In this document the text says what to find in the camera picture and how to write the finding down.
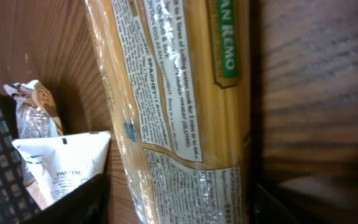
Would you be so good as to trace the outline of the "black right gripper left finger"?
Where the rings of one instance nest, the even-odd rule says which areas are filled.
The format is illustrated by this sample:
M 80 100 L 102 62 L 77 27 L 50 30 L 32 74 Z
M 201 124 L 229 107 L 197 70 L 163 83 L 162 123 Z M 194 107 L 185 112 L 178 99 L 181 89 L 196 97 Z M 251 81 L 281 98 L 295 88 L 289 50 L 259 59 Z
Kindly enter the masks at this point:
M 110 181 L 98 174 L 23 224 L 106 224 Z

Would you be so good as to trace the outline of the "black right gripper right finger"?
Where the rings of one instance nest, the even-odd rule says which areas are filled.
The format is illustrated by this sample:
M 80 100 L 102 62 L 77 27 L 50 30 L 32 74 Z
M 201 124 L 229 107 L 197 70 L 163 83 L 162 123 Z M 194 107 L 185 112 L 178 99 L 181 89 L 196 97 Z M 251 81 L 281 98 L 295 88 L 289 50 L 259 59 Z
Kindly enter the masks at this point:
M 299 224 L 299 220 L 292 214 L 278 198 L 255 184 L 251 196 L 250 222 L 252 224 Z

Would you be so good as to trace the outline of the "white tube gold cap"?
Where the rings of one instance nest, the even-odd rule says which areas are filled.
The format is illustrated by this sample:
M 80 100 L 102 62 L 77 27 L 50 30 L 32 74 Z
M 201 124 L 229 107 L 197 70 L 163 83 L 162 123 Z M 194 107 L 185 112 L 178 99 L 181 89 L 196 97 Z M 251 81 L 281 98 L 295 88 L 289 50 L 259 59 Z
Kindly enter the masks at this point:
M 109 131 L 13 140 L 34 178 L 27 190 L 39 208 L 46 209 L 102 174 L 110 140 Z

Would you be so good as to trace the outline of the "white brown snack pouch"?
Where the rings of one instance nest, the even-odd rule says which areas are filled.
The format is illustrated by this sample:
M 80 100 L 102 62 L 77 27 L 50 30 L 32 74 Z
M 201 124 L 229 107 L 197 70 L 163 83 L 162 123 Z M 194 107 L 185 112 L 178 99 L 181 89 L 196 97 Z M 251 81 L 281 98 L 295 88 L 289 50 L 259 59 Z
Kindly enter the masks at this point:
M 5 84 L 3 88 L 16 101 L 16 123 L 20 139 L 63 135 L 53 96 L 40 81 Z

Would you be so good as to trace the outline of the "orange biscuit package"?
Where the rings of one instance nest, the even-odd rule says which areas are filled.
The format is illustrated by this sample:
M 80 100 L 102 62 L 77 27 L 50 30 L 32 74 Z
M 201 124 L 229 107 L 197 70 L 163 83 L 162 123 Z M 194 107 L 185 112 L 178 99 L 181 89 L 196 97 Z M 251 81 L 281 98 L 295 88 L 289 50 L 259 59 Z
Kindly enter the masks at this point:
M 90 0 L 140 223 L 249 223 L 249 2 Z

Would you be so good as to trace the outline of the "grey plastic shopping basket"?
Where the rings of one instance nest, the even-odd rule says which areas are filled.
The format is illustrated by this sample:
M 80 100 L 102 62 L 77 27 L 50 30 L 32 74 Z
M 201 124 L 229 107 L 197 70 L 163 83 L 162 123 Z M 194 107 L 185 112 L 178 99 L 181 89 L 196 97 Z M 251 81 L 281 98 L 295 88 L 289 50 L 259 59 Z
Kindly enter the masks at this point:
M 0 223 L 22 223 L 40 212 L 24 186 L 21 156 L 12 145 L 17 137 L 15 106 L 0 94 Z

